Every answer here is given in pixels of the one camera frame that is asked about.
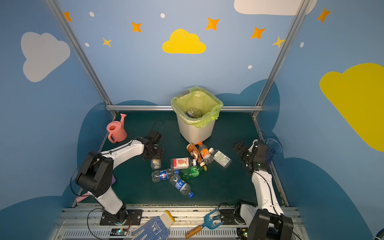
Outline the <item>clear bottle green cap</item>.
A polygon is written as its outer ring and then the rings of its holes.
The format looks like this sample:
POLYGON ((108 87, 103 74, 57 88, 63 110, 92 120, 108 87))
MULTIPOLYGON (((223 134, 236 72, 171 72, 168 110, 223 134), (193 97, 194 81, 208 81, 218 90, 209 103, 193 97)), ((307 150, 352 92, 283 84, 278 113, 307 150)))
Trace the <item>clear bottle green cap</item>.
POLYGON ((162 161, 159 159, 152 159, 151 160, 151 168, 152 170, 159 170, 162 167, 162 161))

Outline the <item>bottle green white label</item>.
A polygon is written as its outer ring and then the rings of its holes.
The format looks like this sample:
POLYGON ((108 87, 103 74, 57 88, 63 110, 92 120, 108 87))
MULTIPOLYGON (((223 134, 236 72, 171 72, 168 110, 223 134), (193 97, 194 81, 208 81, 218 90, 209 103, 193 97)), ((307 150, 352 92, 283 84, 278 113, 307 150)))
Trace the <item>bottle green white label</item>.
POLYGON ((230 159, 220 150, 210 148, 209 152, 211 153, 213 159, 225 169, 227 169, 229 165, 232 163, 232 159, 230 159))

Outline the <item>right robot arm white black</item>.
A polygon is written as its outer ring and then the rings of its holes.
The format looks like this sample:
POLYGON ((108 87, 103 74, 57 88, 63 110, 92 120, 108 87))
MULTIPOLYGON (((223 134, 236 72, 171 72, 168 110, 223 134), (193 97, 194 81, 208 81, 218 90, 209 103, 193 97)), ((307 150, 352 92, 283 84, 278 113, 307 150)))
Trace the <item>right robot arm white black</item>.
POLYGON ((239 155, 252 174, 257 206, 240 204, 240 216, 248 226, 248 240, 290 240, 294 233, 293 220, 285 216, 277 200, 272 174, 267 164, 267 145, 255 141, 251 150, 244 142, 234 144, 234 151, 239 155))

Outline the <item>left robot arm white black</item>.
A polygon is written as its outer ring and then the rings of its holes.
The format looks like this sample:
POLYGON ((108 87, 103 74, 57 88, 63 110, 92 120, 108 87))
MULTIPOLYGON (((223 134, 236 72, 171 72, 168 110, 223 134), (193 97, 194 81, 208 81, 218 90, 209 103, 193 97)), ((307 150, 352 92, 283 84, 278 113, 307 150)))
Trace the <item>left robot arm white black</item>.
POLYGON ((109 225, 124 225, 128 219, 126 205, 112 189, 113 171, 136 156, 161 160, 164 149, 152 140, 139 137, 109 151, 89 152, 75 179, 76 184, 102 206, 103 217, 109 225))

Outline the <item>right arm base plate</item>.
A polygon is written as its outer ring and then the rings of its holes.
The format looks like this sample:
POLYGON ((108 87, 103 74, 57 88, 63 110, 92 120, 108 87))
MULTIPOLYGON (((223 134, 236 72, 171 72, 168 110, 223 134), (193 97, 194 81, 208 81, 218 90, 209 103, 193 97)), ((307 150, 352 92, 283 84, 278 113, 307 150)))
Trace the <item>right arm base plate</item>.
POLYGON ((220 209, 219 210, 221 221, 224 222, 224 225, 242 225, 243 222, 239 220, 233 209, 220 209))

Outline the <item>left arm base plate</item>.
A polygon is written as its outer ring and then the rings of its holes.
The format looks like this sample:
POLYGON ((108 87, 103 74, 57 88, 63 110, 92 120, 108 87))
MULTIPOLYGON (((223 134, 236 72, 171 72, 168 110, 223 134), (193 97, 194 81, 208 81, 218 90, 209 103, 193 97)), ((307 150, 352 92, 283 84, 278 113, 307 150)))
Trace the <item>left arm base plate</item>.
POLYGON ((137 209, 123 209, 115 215, 103 211, 100 226, 138 226, 141 224, 142 215, 143 211, 137 209))

